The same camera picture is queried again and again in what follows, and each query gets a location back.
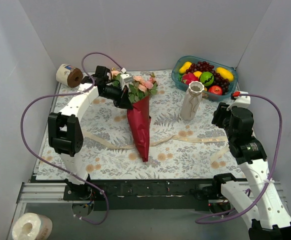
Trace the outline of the teal plastic fruit basket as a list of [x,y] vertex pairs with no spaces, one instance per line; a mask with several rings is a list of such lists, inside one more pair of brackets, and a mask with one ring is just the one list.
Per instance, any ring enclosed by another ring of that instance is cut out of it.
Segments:
[[230,98],[238,83],[234,68],[195,56],[181,57],[172,70],[171,78],[182,91],[186,91],[191,83],[202,83],[202,96],[214,102]]

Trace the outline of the white ceramic vase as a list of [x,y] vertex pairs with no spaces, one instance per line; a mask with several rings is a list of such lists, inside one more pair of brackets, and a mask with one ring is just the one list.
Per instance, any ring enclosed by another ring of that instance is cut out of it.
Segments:
[[193,81],[189,84],[180,112],[183,120],[191,121],[194,119],[202,100],[203,90],[204,85],[200,81]]

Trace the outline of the red apple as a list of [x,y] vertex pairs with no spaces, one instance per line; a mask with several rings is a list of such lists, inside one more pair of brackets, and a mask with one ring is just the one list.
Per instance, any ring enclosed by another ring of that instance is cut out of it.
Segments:
[[220,86],[218,85],[213,85],[208,89],[209,93],[215,94],[215,95],[219,95],[221,96],[223,94],[223,90]]

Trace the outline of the yellow mango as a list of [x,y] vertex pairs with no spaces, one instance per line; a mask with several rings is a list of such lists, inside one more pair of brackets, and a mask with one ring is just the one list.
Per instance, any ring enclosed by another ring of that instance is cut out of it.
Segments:
[[190,61],[186,61],[182,67],[179,69],[179,74],[183,75],[187,72],[187,70],[191,67],[192,63]]
[[234,81],[234,75],[227,69],[223,68],[223,67],[217,67],[215,69],[215,72],[220,74],[220,76],[223,79],[228,79],[229,82],[233,82]]

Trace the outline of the right yellow mango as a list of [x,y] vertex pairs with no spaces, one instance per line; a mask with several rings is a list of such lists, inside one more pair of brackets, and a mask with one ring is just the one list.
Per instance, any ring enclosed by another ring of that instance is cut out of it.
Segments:
[[223,68],[223,67],[217,67],[215,69],[215,72],[220,74],[220,76],[223,79],[228,79],[229,82],[233,82],[234,81],[234,75],[227,69]]

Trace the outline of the white tissue roll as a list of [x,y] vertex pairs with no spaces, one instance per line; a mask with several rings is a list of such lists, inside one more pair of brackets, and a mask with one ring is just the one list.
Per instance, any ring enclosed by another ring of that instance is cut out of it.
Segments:
[[14,240],[47,240],[53,229],[53,222],[45,215],[27,212],[12,228]]

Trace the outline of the red wrapping paper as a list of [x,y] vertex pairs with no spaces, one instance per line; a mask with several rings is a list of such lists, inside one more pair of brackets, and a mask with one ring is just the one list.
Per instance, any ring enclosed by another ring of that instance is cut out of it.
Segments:
[[127,120],[132,133],[134,145],[143,162],[149,160],[150,148],[150,97],[132,104],[132,109],[127,110]]

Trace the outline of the pink dragon fruit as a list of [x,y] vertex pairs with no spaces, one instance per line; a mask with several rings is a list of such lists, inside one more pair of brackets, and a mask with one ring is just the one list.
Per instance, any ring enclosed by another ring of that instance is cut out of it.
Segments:
[[189,85],[192,82],[198,82],[198,81],[199,81],[199,78],[191,72],[184,74],[181,78],[181,82],[186,85]]

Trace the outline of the left yellow mango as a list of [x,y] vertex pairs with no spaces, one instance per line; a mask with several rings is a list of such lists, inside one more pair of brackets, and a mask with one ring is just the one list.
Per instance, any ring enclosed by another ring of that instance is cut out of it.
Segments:
[[190,61],[186,61],[182,67],[179,69],[179,74],[183,75],[187,72],[187,70],[191,67],[192,63]]

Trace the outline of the cream printed ribbon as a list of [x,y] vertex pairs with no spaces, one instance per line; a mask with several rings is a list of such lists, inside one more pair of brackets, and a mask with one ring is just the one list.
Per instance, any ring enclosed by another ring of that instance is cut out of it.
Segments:
[[[178,134],[170,134],[166,137],[158,136],[150,140],[150,147],[157,147],[165,144],[168,141],[181,141],[185,143],[205,144],[205,143],[220,143],[226,142],[225,136],[199,138],[189,136],[190,131],[181,131]],[[105,131],[92,133],[90,131],[83,132],[83,151],[87,153],[100,152],[103,150],[114,153],[129,153],[128,159],[135,161],[141,159],[141,154],[136,149],[132,134],[125,132],[112,131],[106,133]]]

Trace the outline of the pink artificial flower bunch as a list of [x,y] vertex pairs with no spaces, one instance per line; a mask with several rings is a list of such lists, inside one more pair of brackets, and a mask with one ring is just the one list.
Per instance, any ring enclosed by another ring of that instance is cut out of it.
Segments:
[[[121,88],[119,82],[119,76],[127,72],[122,72],[116,68],[111,69],[111,81],[114,87]],[[128,98],[132,104],[139,102],[140,100],[155,95],[157,93],[158,82],[154,72],[151,72],[148,78],[144,78],[140,75],[132,75],[133,81],[128,85],[129,94]]]

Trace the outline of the dark red grape bunch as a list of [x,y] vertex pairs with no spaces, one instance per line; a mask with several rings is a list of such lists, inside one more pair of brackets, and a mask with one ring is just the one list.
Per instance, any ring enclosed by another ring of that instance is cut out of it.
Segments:
[[[194,73],[196,71],[212,73],[214,76],[214,82],[210,86],[204,86],[204,90],[206,92],[208,92],[208,90],[211,86],[219,86],[222,88],[222,91],[223,91],[222,95],[225,95],[229,92],[230,83],[232,83],[232,82],[229,82],[228,79],[224,79],[220,76],[219,73],[216,73],[216,68],[217,67],[215,67],[214,65],[211,65],[207,61],[198,61],[197,63],[192,62],[191,67],[186,71],[185,74]],[[182,80],[183,75],[184,74],[179,74],[179,81],[180,82]]]

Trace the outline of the small yellow lemon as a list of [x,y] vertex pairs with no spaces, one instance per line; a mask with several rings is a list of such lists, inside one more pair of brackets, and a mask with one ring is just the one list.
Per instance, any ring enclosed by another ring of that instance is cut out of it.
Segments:
[[202,74],[202,72],[201,71],[195,71],[193,74],[199,79],[201,74]]

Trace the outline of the brown-ended paper roll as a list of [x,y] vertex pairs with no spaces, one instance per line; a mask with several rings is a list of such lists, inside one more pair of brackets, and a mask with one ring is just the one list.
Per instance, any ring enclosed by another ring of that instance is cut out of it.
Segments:
[[70,88],[76,88],[81,84],[84,75],[82,71],[69,64],[62,64],[56,72],[56,81]]

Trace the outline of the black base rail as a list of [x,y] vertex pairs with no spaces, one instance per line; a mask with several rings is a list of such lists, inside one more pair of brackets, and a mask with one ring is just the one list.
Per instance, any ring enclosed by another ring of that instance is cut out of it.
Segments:
[[66,201],[88,203],[95,211],[185,209],[218,213],[231,208],[212,185],[212,179],[93,180],[76,186],[66,183]]

